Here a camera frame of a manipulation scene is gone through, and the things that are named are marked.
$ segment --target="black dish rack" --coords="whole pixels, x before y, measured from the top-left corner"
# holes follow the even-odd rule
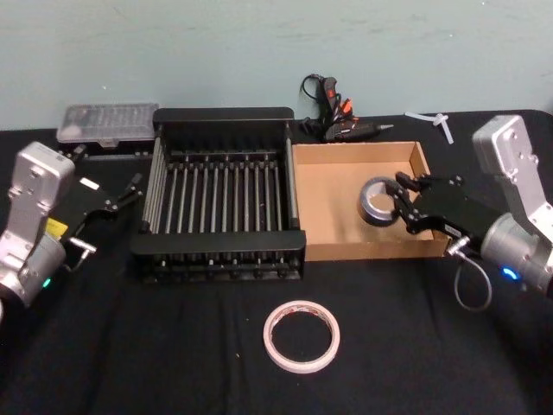
[[[145,282],[298,279],[289,108],[160,109],[139,234]]]

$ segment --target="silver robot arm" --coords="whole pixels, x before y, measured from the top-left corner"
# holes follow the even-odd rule
[[[480,255],[553,298],[553,208],[524,120],[495,117],[474,133],[473,144],[480,167],[499,182],[511,211],[490,227]]]
[[[62,244],[45,231],[49,212],[69,189],[73,162],[40,143],[16,157],[8,196],[10,215],[0,237],[0,297],[29,307],[66,257]],[[0,321],[3,307],[0,303]]]

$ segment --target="cardboard box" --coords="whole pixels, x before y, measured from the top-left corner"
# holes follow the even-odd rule
[[[294,163],[307,261],[443,255],[448,243],[443,233],[411,235],[401,218],[390,227],[374,227],[357,211],[359,192],[371,178],[393,179],[398,171],[429,173],[419,143],[297,144]],[[381,208],[393,206],[388,196],[382,198],[373,202]]]

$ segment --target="metal pin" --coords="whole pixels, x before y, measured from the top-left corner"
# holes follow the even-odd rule
[[[255,185],[256,185],[256,191],[255,191],[255,197],[256,197],[256,231],[259,232],[260,230],[260,222],[259,222],[259,165],[256,163],[256,168],[254,170],[254,178],[255,178]]]
[[[152,156],[152,163],[149,167],[149,179],[148,179],[148,192],[146,193],[146,200],[144,202],[143,220],[149,221],[149,212],[151,211],[152,193],[154,191],[154,182],[156,179],[157,168],[159,166],[159,147],[161,139],[156,138],[154,144],[154,155]]]
[[[154,218],[155,229],[154,233],[159,233],[159,223],[162,218],[163,197],[165,196],[165,184],[167,181],[167,164],[165,163],[165,155],[162,155],[162,177],[158,186],[158,197],[156,200],[156,217]]]
[[[156,204],[157,204],[159,185],[162,179],[163,169],[165,169],[163,165],[163,146],[160,142],[159,149],[157,152],[157,170],[156,170],[156,173],[154,174],[154,185],[152,187],[153,188],[152,197],[150,200],[150,207],[149,207],[149,225],[152,232],[154,232],[154,219],[156,217],[156,206],[157,206]]]
[[[176,228],[176,232],[182,232],[182,217],[184,215],[184,201],[186,200],[187,193],[187,179],[188,179],[188,156],[184,159],[184,177],[182,178],[182,190],[181,190],[181,205],[179,206],[179,223]]]
[[[215,232],[215,225],[217,219],[217,183],[219,181],[219,167],[215,163],[215,173],[213,173],[213,198],[211,203],[211,229],[210,231]]]
[[[234,232],[238,232],[238,163],[234,164]]]
[[[276,228],[283,230],[283,209],[280,203],[280,177],[278,175],[278,164],[275,162],[275,203],[276,203]]]
[[[245,157],[244,163],[244,232],[250,232],[250,166],[249,157]]]
[[[188,217],[188,233],[194,230],[194,210],[196,208],[196,188],[198,187],[198,166],[194,165],[192,178],[192,194],[190,195],[190,215]]]
[[[167,220],[165,222],[165,233],[171,231],[171,221],[173,219],[173,205],[175,203],[175,191],[176,191],[176,175],[177,175],[177,165],[173,167],[173,183],[171,184],[171,193],[169,195],[169,207],[167,211]]]
[[[226,205],[228,200],[228,156],[225,159],[225,175],[223,176],[223,218],[221,232],[226,232]]]
[[[270,231],[269,161],[265,155],[265,228]]]
[[[294,176],[294,157],[292,156],[292,140],[289,125],[286,124],[286,168],[288,170],[288,186],[290,197],[290,218],[297,219],[296,177]]]
[[[203,189],[201,191],[201,210],[200,210],[200,233],[204,233],[206,227],[206,201],[207,201],[207,183],[209,182],[209,164],[204,165],[204,182]]]

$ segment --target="yellow label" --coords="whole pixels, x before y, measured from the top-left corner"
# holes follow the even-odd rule
[[[67,228],[68,226],[65,223],[58,222],[52,218],[48,218],[48,222],[46,222],[46,232],[50,233],[57,239],[63,236]]]

